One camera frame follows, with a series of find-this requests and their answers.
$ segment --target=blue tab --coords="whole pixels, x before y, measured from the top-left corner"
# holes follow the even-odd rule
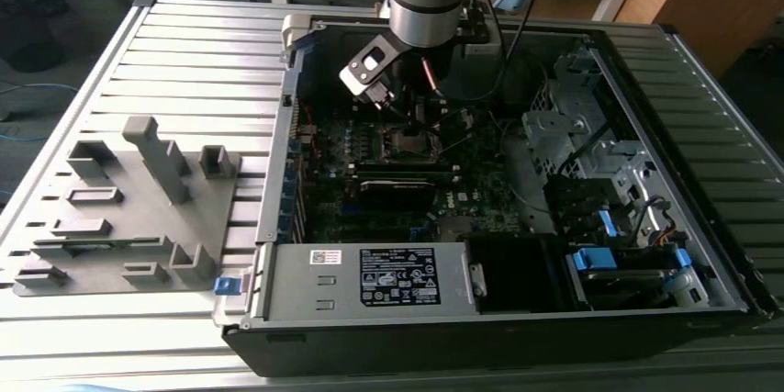
[[[613,250],[606,247],[581,248],[578,252],[573,253],[573,260],[578,271],[618,269]]]
[[[686,249],[679,248],[675,251],[675,257],[678,257],[678,263],[682,265],[682,268],[691,266],[691,256],[689,255],[689,251]]]
[[[243,279],[219,277],[215,285],[217,296],[239,296],[243,294]]]
[[[613,223],[611,212],[609,210],[599,210],[599,217],[602,218],[602,222],[605,222],[605,229],[609,231],[609,236],[615,238],[618,236],[618,229]]]

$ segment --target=warning symbols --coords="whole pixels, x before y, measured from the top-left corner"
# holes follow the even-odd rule
[[[363,273],[363,286],[377,286],[379,275],[377,273]]]
[[[433,248],[363,249],[359,259],[367,307],[442,304]]]

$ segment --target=metal slats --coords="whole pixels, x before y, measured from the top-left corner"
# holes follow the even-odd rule
[[[165,52],[209,52],[213,54],[281,55],[281,43],[258,43],[251,41],[135,39],[130,49]]]
[[[118,66],[113,78],[169,82],[281,84],[283,72],[255,69],[122,65]]]
[[[221,84],[198,82],[149,82],[111,80],[105,95],[174,96],[194,98],[281,100],[281,86],[269,84]]]
[[[202,66],[207,68],[283,69],[281,58],[261,55],[189,54],[182,52],[130,51],[123,64],[149,66]]]
[[[281,33],[277,31],[231,30],[210,28],[173,28],[143,26],[137,33],[138,37],[150,39],[202,39],[217,41],[261,41],[281,42]]]
[[[110,95],[98,99],[94,112],[146,115],[153,108],[158,115],[274,118],[279,104],[274,101]]]
[[[145,24],[179,28],[227,28],[281,31],[281,20],[257,18],[194,18],[194,16],[170,16],[163,14],[151,14],[147,17]]]
[[[698,76],[702,67],[683,52],[678,37],[653,38],[657,42],[647,44],[609,32],[719,215],[774,296],[784,299],[784,184],[782,169],[773,164],[778,157],[766,157],[757,135],[741,129],[749,127],[741,111],[713,80]],[[763,333],[783,331],[778,326]],[[773,346],[784,348],[784,341]]]

